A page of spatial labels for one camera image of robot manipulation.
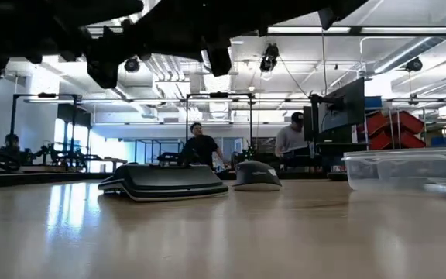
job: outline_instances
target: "table surface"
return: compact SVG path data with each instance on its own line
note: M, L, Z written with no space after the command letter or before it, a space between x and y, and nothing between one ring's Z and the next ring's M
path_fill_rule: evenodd
M0 188L0 278L446 279L446 199L327 181L144 204L97 183Z

